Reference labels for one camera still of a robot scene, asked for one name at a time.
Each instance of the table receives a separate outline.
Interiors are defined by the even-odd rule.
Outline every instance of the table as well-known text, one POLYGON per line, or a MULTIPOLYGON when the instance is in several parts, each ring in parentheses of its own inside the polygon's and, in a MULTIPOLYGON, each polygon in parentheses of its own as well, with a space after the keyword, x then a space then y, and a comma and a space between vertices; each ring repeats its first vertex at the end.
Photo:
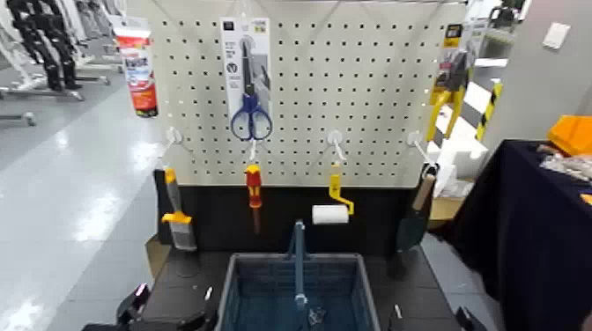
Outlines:
MULTIPOLYGON (((171 252, 144 309, 147 324, 141 330, 173 330, 164 323, 162 327, 154 325, 181 320, 197 312, 209 286, 213 287, 213 298, 218 299, 229 258, 229 253, 188 257, 171 252), (195 267, 199 272, 189 278, 179 276, 188 267, 195 267)), ((400 255, 389 265, 380 257, 365 256, 365 264, 382 330, 388 330, 394 304, 401 307, 403 323, 395 324, 392 331, 460 330, 420 248, 400 255)))
POLYGON ((592 310, 589 186, 539 167, 541 142, 505 141, 446 234, 497 298, 508 331, 580 330, 592 310))

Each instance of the blue scissor handle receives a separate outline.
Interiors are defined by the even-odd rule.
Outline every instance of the blue scissor handle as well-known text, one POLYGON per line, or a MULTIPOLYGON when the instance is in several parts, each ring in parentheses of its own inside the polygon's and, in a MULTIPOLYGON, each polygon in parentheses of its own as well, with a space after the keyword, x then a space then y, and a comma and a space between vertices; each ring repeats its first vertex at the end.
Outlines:
POLYGON ((233 135, 239 138, 241 141, 248 141, 251 139, 263 140, 270 136, 271 131, 273 129, 272 125, 273 123, 271 122, 270 116, 267 114, 267 112, 263 110, 263 108, 261 108, 261 105, 259 104, 259 98, 257 97, 257 94, 243 94, 242 108, 239 109, 239 111, 236 112, 236 114, 234 114, 233 118, 230 120, 230 130, 233 132, 233 135), (236 131, 235 123, 237 119, 244 114, 248 116, 248 134, 241 136, 236 131), (264 136, 257 136, 257 130, 255 127, 255 115, 263 116, 265 118, 265 121, 269 125, 269 129, 266 130, 267 132, 264 136))

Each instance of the pegboard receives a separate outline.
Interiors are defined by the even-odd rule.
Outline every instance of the pegboard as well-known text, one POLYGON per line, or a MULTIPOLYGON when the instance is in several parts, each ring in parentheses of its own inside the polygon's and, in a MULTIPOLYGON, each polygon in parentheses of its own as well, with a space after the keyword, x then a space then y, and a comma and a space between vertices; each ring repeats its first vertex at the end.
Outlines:
MULTIPOLYGON (((270 18, 271 118, 258 145, 264 185, 327 186, 338 129, 346 187, 411 188, 423 159, 406 143, 425 132, 429 92, 458 2, 251 1, 270 18)), ((184 136, 166 162, 182 185, 244 185, 250 143, 232 135, 227 115, 219 18, 234 1, 129 0, 149 19, 163 129, 184 136)))

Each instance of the red product package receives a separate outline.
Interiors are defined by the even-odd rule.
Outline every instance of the red product package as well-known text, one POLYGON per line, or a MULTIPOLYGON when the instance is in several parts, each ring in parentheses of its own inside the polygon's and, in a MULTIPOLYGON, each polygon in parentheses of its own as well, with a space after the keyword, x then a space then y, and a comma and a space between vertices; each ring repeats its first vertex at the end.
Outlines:
POLYGON ((152 68, 151 31, 141 18, 139 24, 117 26, 115 34, 125 66, 125 77, 131 92, 131 100, 140 117, 154 117, 159 114, 154 69, 152 68))

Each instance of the orange box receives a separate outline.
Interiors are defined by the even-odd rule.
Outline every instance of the orange box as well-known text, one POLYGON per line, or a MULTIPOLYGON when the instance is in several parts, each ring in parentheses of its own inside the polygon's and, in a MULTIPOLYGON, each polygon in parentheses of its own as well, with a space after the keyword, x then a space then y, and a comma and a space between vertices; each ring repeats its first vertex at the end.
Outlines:
POLYGON ((569 155, 592 154, 592 116, 563 115, 547 137, 569 155))

